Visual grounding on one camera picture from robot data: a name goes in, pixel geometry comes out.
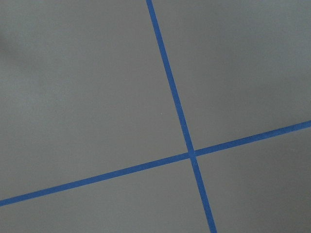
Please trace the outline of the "blue tape line crosswise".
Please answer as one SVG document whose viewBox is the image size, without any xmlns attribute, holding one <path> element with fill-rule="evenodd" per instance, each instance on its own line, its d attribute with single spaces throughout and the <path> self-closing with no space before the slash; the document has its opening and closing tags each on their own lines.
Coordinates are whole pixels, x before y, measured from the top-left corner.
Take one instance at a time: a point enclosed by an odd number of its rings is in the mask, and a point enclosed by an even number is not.
<svg viewBox="0 0 311 233">
<path fill-rule="evenodd" d="M 255 134 L 255 135 L 252 135 L 252 136 L 240 138 L 240 139 L 237 139 L 237 140 L 233 140 L 233 141 L 229 141 L 229 142 L 224 142 L 224 143 L 221 143 L 221 144 L 218 144 L 218 145 L 214 145 L 214 146 L 198 149 L 198 150 L 195 151 L 195 155 L 196 156 L 202 156 L 202 155 L 214 153 L 214 152 L 217 152 L 217 151 L 222 151 L 222 150 L 238 147 L 238 146 L 241 146 L 241 145 L 250 144 L 250 143 L 253 143 L 253 142 L 256 142 L 256 141 L 261 141 L 261 140 L 272 138 L 272 137 L 276 137 L 276 136 L 279 136 L 279 135 L 283 135 L 283 134 L 287 134 L 287 133 L 303 130 L 303 129 L 309 128 L 310 126 L 311 126 L 311 122 L 310 121 L 301 122 L 301 123 L 298 123 L 298 124 L 286 126 L 286 127 L 283 127 L 283 128 L 272 130 L 272 131 L 268 131 L 268 132 L 264 132 L 264 133 L 259 133 L 259 134 Z M 47 195 L 58 193 L 58 192 L 63 192 L 63 191 L 66 191 L 66 190 L 78 188 L 78 187 L 81 187 L 81 186 L 85 186 L 85 185 L 89 185 L 89 184 L 93 184 L 93 183 L 97 183 L 97 182 L 101 182 L 101 181 L 105 181 L 105 180 L 110 180 L 110 179 L 113 179 L 113 178 L 116 178 L 116 177 L 120 177 L 120 176 L 124 176 L 124 175 L 128 175 L 128 174 L 136 173 L 136 172 L 147 170 L 147 169 L 151 169 L 151 168 L 154 168 L 154 167 L 158 167 L 158 166 L 163 166 L 163 165 L 179 162 L 179 161 L 182 161 L 182 160 L 189 159 L 189 157 L 190 156 L 188 155 L 188 153 L 182 153 L 182 154 L 170 156 L 170 157 L 167 157 L 167 158 L 163 158 L 163 159 L 147 162 L 147 163 L 136 165 L 136 166 L 127 167 L 127 168 L 124 168 L 124 169 L 108 172 L 108 173 L 97 175 L 97 176 L 94 176 L 94 177 L 90 177 L 90 178 L 86 178 L 86 179 L 82 179 L 82 180 L 78 180 L 78 181 L 74 181 L 74 182 L 70 182 L 70 183 L 65 183 L 65 184 L 62 184 L 62 185 L 57 185 L 57 186 L 54 186 L 54 187 L 50 187 L 50 188 L 34 191 L 34 192 L 31 192 L 31 193 L 27 193 L 27 194 L 18 195 L 18 196 L 15 196 L 15 197 L 3 199 L 3 200 L 0 201 L 0 205 L 1 206 L 6 206 L 6 205 L 10 205 L 10 204 L 14 204 L 14 203 L 30 200 L 30 199 L 39 198 L 39 197 L 42 197 L 42 196 L 47 196 Z"/>
</svg>

